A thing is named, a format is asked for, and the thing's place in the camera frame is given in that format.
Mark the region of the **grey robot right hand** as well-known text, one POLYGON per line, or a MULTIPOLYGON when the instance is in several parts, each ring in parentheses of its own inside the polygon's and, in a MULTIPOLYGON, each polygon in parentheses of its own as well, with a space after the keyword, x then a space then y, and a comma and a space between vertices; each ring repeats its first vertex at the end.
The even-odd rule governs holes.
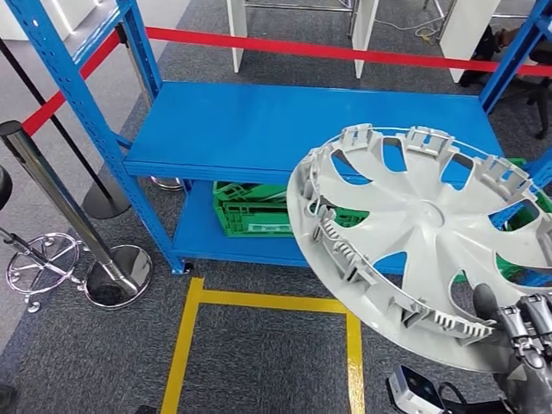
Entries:
POLYGON ((491 287, 477 285, 473 304, 482 319, 494 320, 512 349, 504 374, 495 379, 516 413, 551 412, 551 295, 531 294, 500 306, 491 287))

